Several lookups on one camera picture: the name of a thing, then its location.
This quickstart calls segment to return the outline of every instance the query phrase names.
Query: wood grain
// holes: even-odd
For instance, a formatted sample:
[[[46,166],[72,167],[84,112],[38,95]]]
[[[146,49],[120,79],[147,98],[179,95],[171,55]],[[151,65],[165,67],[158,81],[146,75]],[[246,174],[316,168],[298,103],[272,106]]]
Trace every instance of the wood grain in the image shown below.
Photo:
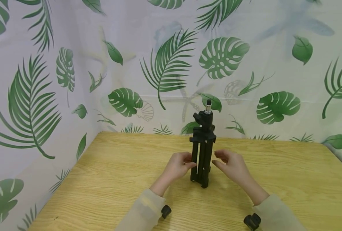
[[[325,146],[217,138],[213,149],[222,148],[242,154],[256,180],[308,230],[342,230],[342,164]],[[185,136],[102,132],[29,230],[113,230],[171,154],[191,149]],[[251,201],[211,168],[206,189],[190,181],[190,172],[168,189],[172,213],[154,230],[248,230],[242,221],[252,214]]]

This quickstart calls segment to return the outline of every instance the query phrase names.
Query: starfish print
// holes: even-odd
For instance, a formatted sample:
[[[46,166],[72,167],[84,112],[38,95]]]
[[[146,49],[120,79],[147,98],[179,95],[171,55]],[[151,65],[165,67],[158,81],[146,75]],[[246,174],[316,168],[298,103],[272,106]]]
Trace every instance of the starfish print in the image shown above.
[[[335,32],[333,29],[308,14],[308,10],[312,5],[314,3],[308,0],[302,0],[299,5],[293,0],[280,0],[280,6],[285,11],[285,19],[280,20],[280,23],[258,34],[253,42],[260,42],[271,36],[285,32],[285,53],[287,58],[290,58],[295,40],[294,36],[301,29],[310,30],[320,36],[334,35]]]

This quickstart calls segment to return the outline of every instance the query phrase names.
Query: black caster wheel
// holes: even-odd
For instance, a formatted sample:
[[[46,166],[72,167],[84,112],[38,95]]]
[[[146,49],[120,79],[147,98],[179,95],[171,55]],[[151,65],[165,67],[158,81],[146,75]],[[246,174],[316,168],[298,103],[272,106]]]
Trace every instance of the black caster wheel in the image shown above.
[[[172,212],[172,210],[168,205],[165,205],[161,212],[163,219],[166,219],[166,217]]]

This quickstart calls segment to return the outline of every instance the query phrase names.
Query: seashell print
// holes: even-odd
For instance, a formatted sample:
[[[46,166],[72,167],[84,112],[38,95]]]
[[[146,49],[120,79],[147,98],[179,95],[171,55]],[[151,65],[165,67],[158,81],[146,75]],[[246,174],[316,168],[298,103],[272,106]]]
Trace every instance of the seashell print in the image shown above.
[[[143,118],[146,122],[149,122],[154,117],[154,109],[150,103],[143,100],[143,107],[137,110],[136,115],[139,118]]]
[[[242,86],[243,84],[241,80],[234,80],[226,86],[224,96],[228,105],[236,105],[241,102],[237,97]]]

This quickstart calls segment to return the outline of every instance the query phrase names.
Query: sleeve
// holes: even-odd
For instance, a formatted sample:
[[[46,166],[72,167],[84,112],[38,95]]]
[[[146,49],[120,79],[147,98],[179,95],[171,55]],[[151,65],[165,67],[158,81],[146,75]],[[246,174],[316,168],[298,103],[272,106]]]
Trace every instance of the sleeve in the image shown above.
[[[144,190],[115,231],[151,231],[158,224],[165,201],[150,189]]]
[[[254,206],[253,211],[261,218],[260,227],[263,231],[307,230],[297,220],[290,208],[275,194],[270,195],[260,205]]]

